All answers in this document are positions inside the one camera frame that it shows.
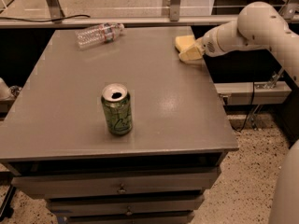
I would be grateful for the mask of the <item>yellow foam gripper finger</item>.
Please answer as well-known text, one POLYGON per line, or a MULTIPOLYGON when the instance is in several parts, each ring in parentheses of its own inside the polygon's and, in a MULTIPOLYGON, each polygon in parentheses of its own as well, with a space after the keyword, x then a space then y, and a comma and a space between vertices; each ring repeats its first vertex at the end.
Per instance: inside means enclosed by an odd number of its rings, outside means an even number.
POLYGON ((196 61, 203 58, 205 50, 202 45, 202 39, 195 39, 194 43, 187 49, 179 53, 179 58, 183 62, 196 61))

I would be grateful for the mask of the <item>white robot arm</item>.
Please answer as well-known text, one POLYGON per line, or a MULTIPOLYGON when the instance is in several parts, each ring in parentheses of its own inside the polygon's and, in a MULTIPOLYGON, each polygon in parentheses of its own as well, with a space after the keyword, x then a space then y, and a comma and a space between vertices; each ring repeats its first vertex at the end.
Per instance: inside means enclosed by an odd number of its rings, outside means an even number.
MULTIPOLYGON (((299 35, 265 2, 245 6, 236 20, 192 42, 177 38, 176 48, 185 63, 201 60, 204 55, 217 57, 235 50, 266 49, 293 80, 299 77, 299 35)), ((299 224, 299 140, 282 163, 268 224, 299 224)))

